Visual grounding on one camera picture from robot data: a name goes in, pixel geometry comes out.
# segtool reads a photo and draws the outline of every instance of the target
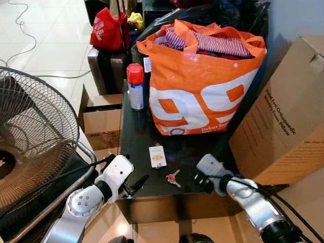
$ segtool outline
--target yellow cloth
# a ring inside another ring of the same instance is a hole
[[[130,17],[127,20],[134,23],[137,28],[139,28],[141,31],[143,31],[143,28],[144,28],[143,18],[140,13],[132,12],[132,14],[130,15]]]

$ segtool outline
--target orange shopping bag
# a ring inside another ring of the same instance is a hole
[[[158,44],[169,27],[185,41],[183,52]],[[254,58],[229,60],[196,54],[198,41],[191,30],[239,38]],[[163,135],[225,131],[266,55],[260,36],[181,20],[162,26],[160,32],[137,42],[137,47],[151,60],[149,104]]]

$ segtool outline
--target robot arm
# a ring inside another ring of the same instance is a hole
[[[105,201],[114,203],[118,199],[119,188],[133,170],[134,166],[126,157],[117,155],[96,178],[95,185],[69,195],[62,217],[53,223],[42,242],[80,242],[85,225],[98,205]]]
[[[225,170],[222,163],[218,162],[211,154],[206,154],[200,160],[197,169],[204,176],[221,177],[221,179],[210,178],[214,183],[215,191],[221,196],[228,194],[240,204],[265,243],[303,242],[300,238],[301,230],[292,227],[262,194],[242,184],[246,183],[258,188],[254,181],[234,177],[233,173]]]

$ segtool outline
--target red bag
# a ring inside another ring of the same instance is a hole
[[[126,48],[129,49],[130,36],[127,29],[127,16],[125,12],[120,13],[120,16],[120,18],[112,17],[108,8],[101,10],[95,18],[90,44],[107,50],[123,51],[123,37],[119,27],[121,24]]]

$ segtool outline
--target white tile floor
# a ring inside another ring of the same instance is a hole
[[[37,45],[23,55],[13,58],[9,66],[32,75],[77,76],[90,70],[87,54],[92,28],[89,24],[84,0],[10,0],[12,3],[27,3],[29,8],[22,16],[25,31],[35,36]],[[34,45],[24,35],[15,19],[24,11],[24,6],[10,5],[0,0],[0,59],[27,51]],[[98,95],[92,75],[81,78],[43,78],[61,92],[77,109],[83,84],[90,97]],[[195,220],[193,230],[206,233],[215,242],[234,243],[227,217]],[[86,230],[85,243],[107,243],[114,237],[125,235],[136,243],[178,242],[178,225],[161,222],[138,225],[135,232],[113,204],[106,207]]]

